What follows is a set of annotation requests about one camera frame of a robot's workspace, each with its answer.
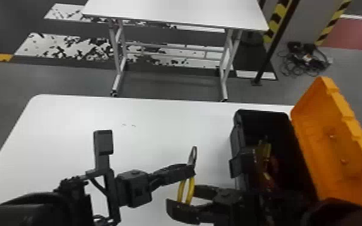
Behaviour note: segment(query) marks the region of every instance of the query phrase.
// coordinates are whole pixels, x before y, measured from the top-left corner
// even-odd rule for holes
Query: orange toolbox lid
[[[319,199],[362,205],[362,128],[333,80],[316,78],[290,116]]]

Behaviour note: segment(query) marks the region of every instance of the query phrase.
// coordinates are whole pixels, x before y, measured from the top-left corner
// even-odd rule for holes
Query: pliers
[[[191,152],[189,154],[187,165],[192,166],[195,168],[195,164],[197,162],[197,146],[193,146],[191,149]],[[177,202],[182,203],[182,196],[184,193],[184,187],[185,187],[186,180],[183,180],[180,182],[180,185],[178,187],[178,193],[177,193]],[[188,192],[186,195],[185,204],[190,205],[191,200],[194,196],[194,189],[195,189],[195,178],[191,177],[189,178],[188,183]]]

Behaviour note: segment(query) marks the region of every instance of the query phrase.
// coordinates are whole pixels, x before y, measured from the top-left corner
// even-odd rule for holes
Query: toolbox
[[[362,206],[362,128],[330,78],[316,78],[290,118],[283,112],[238,110],[230,142],[231,177],[256,196],[252,205],[258,216],[274,210],[278,222],[297,224],[296,214],[328,198]],[[264,163],[258,154],[264,143],[270,148],[270,172],[258,165]],[[276,198],[256,208],[267,202],[264,193]],[[275,203],[278,198],[284,206]]]

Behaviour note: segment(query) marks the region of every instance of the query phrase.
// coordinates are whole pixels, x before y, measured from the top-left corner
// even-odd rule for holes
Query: black cable bundle
[[[283,58],[279,70],[285,76],[301,76],[307,74],[312,77],[318,76],[330,66],[327,56],[313,44],[302,45],[299,42],[289,42],[288,51],[281,51],[277,55]],[[317,52],[323,60],[314,55]]]

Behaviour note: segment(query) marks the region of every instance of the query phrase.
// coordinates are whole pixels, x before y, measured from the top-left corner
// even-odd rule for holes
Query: white table
[[[266,31],[268,26],[256,0],[88,0],[82,14],[85,16],[107,17],[112,46],[122,46],[122,59],[117,48],[114,61],[117,70],[111,94],[117,96],[124,76],[127,59],[127,45],[144,47],[168,47],[158,44],[126,42],[123,19],[151,22],[168,22],[181,25],[224,28],[227,31],[223,50],[175,47],[176,49],[204,51],[202,59],[219,60],[207,57],[207,52],[221,52],[219,77],[222,89],[221,101],[227,101],[226,82],[235,58],[243,30]]]
[[[115,173],[152,172],[187,161],[198,147],[197,184],[233,188],[229,134],[238,109],[287,112],[291,106],[41,95],[34,97],[0,151],[0,203],[28,192],[51,191],[61,179],[94,168],[93,131],[112,129]],[[159,188],[153,201],[121,208],[122,225],[184,225],[165,212],[177,185]],[[92,185],[94,214],[106,199]]]

